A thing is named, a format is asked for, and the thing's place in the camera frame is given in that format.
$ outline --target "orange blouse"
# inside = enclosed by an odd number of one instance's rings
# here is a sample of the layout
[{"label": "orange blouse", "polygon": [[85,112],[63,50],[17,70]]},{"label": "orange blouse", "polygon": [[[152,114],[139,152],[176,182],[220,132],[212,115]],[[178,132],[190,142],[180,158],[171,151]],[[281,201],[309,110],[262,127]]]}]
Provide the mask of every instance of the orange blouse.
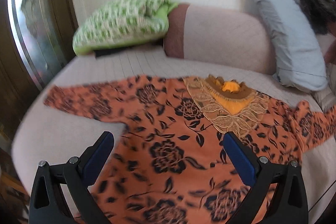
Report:
[{"label": "orange blouse", "polygon": [[[336,129],[335,107],[316,113],[301,101],[291,109],[255,90],[246,98],[233,109],[204,79],[142,75],[55,86],[45,105],[127,125],[92,190],[112,223],[224,224],[249,191],[221,145],[225,132],[233,131],[257,156],[288,164],[301,163],[305,151]],[[262,220],[274,190],[254,223]],[[80,216],[77,221],[83,222]]]}]

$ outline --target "green pillowcase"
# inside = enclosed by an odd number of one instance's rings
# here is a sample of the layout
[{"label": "green pillowcase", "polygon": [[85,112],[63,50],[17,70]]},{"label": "green pillowcase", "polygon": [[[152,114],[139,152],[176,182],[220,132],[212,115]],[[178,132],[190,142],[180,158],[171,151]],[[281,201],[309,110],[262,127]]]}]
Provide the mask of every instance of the green pillowcase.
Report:
[{"label": "green pillowcase", "polygon": [[168,14],[177,7],[170,0],[116,0],[96,10],[73,36],[73,50],[93,50],[143,44],[164,37]]}]

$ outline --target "black floral print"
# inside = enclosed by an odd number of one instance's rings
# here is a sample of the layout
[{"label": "black floral print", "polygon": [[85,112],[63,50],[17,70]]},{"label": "black floral print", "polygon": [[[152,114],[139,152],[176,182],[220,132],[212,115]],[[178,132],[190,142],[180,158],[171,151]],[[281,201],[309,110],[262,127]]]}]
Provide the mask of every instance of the black floral print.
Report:
[{"label": "black floral print", "polygon": [[164,173],[167,171],[181,174],[185,169],[183,161],[184,151],[175,143],[167,140],[162,143],[156,142],[151,148],[150,153],[154,160],[152,166],[156,173]]},{"label": "black floral print", "polygon": [[139,101],[144,105],[150,105],[154,103],[159,91],[152,84],[147,84],[141,89],[136,90],[136,96]]},{"label": "black floral print", "polygon": [[90,85],[89,92],[100,94],[101,90],[106,87],[109,83],[93,84]]},{"label": "black floral print", "polygon": [[211,211],[211,220],[219,222],[226,220],[241,204],[241,192],[223,189],[217,195],[207,198],[204,207]]},{"label": "black floral print", "polygon": [[62,111],[69,111],[73,109],[73,100],[70,96],[65,96],[62,99],[61,110]]},{"label": "black floral print", "polygon": [[287,132],[292,132],[292,128],[291,125],[289,124],[289,120],[287,119],[287,117],[283,118],[282,128]]},{"label": "black floral print", "polygon": [[175,108],[175,114],[183,116],[188,121],[195,119],[200,120],[204,117],[191,98],[182,98],[181,104]]},{"label": "black floral print", "polygon": [[289,154],[289,155],[287,155],[287,159],[285,160],[284,164],[287,165],[287,164],[289,164],[293,160],[296,161],[296,162],[298,162],[298,163],[300,163],[299,158],[294,157],[292,154]]},{"label": "black floral print", "polygon": [[132,172],[138,167],[138,161],[136,160],[128,160],[127,161],[127,170]]},{"label": "black floral print", "polygon": [[109,105],[108,100],[97,99],[94,101],[94,105],[90,107],[89,112],[93,115],[94,119],[98,119],[103,116],[108,116],[112,113],[112,108]]},{"label": "black floral print", "polygon": [[255,154],[258,154],[260,152],[260,149],[256,143],[253,142],[253,139],[250,134],[247,134],[244,139],[241,141],[243,145],[248,146],[252,149],[252,151]]},{"label": "black floral print", "polygon": [[143,213],[145,219],[156,224],[187,224],[186,210],[171,199],[161,199],[155,207]]},{"label": "black floral print", "polygon": [[319,139],[319,140],[323,139],[324,132],[323,132],[322,127],[318,123],[314,122],[314,128],[315,128],[314,138]]},{"label": "black floral print", "polygon": [[260,92],[260,91],[257,91],[256,94],[260,97],[260,98],[265,98],[266,97],[266,94]]},{"label": "black floral print", "polygon": [[305,117],[303,117],[300,122],[299,126],[302,128],[302,136],[307,137],[308,134],[310,133],[311,129],[311,113],[307,113]]},{"label": "black floral print", "polygon": [[328,126],[328,130],[330,131],[331,135],[335,135],[336,134],[336,126],[334,124],[331,124]]}]

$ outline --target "pillow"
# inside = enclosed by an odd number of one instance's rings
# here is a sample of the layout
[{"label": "pillow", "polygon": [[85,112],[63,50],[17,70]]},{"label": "pillow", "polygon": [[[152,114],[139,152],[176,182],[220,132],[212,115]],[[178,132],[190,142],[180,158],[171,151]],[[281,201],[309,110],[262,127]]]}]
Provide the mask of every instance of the pillow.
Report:
[{"label": "pillow", "polygon": [[168,18],[164,38],[167,56],[270,75],[276,72],[273,45],[256,17],[218,7],[180,4]]},{"label": "pillow", "polygon": [[302,91],[323,90],[326,66],[315,34],[293,0],[254,0],[275,48],[274,77]]},{"label": "pillow", "polygon": [[73,50],[83,55],[93,50],[138,45],[163,37],[168,13],[177,6],[170,0],[116,0],[96,10],[73,37]]}]

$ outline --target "pink cushion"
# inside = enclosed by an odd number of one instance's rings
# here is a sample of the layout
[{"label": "pink cushion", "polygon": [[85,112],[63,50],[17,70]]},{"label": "pink cushion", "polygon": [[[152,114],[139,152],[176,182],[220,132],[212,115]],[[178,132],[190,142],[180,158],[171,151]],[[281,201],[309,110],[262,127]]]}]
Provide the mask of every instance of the pink cushion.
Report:
[{"label": "pink cushion", "polygon": [[[234,10],[197,5],[179,6],[173,12],[169,15],[170,28],[164,41],[168,56],[269,75],[275,73],[273,45],[256,17]],[[177,35],[175,26],[182,26],[183,13],[184,28],[180,28]]]}]

